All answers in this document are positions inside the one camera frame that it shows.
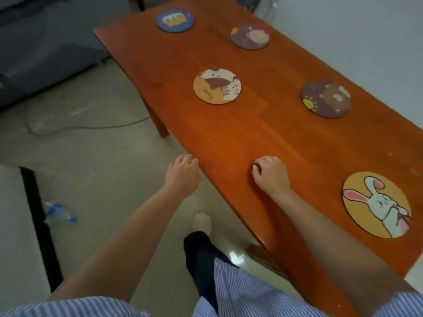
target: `foot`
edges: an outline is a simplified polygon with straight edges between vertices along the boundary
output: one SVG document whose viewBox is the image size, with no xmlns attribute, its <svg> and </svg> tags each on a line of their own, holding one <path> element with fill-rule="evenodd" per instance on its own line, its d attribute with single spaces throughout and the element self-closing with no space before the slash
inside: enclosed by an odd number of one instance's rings
<svg viewBox="0 0 423 317">
<path fill-rule="evenodd" d="M 212 219 L 205 213 L 196 213 L 193 218 L 193 231 L 202 231 L 210 236 L 212 233 Z"/>
</svg>

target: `cartoon coaster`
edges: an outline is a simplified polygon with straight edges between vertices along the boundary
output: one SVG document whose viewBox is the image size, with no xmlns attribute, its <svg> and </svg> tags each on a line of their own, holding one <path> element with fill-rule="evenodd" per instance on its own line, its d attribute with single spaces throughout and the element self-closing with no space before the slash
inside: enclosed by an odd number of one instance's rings
<svg viewBox="0 0 423 317">
<path fill-rule="evenodd" d="M 357 172 L 342 187 L 344 205 L 365 231 L 382 238 L 397 238 L 410 227 L 411 209 L 395 184 L 373 172 Z"/>
<path fill-rule="evenodd" d="M 241 82 L 232 72 L 219 69 L 206 70 L 194 79 L 194 91 L 198 97 L 212 104 L 225 104 L 236 97 L 241 91 Z"/>
<path fill-rule="evenodd" d="M 173 9 L 165 11 L 157 17 L 157 25 L 167 32 L 183 32 L 194 24 L 194 17 L 191 12 Z"/>
<path fill-rule="evenodd" d="M 351 95 L 332 81 L 307 83 L 301 90 L 301 98 L 312 112 L 329 119 L 343 117 L 351 109 Z"/>
<path fill-rule="evenodd" d="M 269 44 L 270 36 L 254 24 L 243 23 L 230 32 L 230 38 L 239 47 L 257 50 Z"/>
</svg>

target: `dark pants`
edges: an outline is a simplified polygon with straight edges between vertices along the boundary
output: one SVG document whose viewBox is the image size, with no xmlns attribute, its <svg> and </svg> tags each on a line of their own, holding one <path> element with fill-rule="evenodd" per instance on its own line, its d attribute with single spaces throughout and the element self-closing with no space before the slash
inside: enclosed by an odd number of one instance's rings
<svg viewBox="0 0 423 317">
<path fill-rule="evenodd" d="M 184 251 L 187 258 L 187 269 L 197 286 L 198 294 L 200 297 L 204 297 L 217 313 L 213 275 L 214 258 L 219 258 L 223 262 L 236 266 L 201 231 L 195 231 L 184 239 Z"/>
</svg>

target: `forearm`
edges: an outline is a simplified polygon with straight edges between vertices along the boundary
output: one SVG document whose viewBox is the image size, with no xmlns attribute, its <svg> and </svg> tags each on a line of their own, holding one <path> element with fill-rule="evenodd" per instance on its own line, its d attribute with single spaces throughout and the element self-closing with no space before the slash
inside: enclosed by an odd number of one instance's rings
<svg viewBox="0 0 423 317">
<path fill-rule="evenodd" d="M 182 201 L 171 189 L 161 189 L 73 272 L 49 300 L 100 295 L 129 302 Z"/>
<path fill-rule="evenodd" d="M 398 291 L 415 291 L 368 247 L 293 192 L 273 200 L 357 311 L 371 316 Z"/>
</svg>

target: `hand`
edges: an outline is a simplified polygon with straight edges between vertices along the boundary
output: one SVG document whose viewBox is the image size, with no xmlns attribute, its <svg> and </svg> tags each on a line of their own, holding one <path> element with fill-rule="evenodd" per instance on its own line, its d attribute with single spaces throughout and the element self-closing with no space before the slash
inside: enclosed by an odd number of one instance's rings
<svg viewBox="0 0 423 317">
<path fill-rule="evenodd" d="M 193 159 L 193 155 L 180 155 L 167 168 L 164 188 L 185 199 L 198 189 L 200 179 L 198 159 Z"/>
<path fill-rule="evenodd" d="M 277 194 L 291 192 L 289 187 L 288 170 L 278 157 L 266 155 L 255 161 L 262 168 L 262 173 L 257 165 L 252 166 L 252 176 L 257 186 L 272 199 Z"/>
</svg>

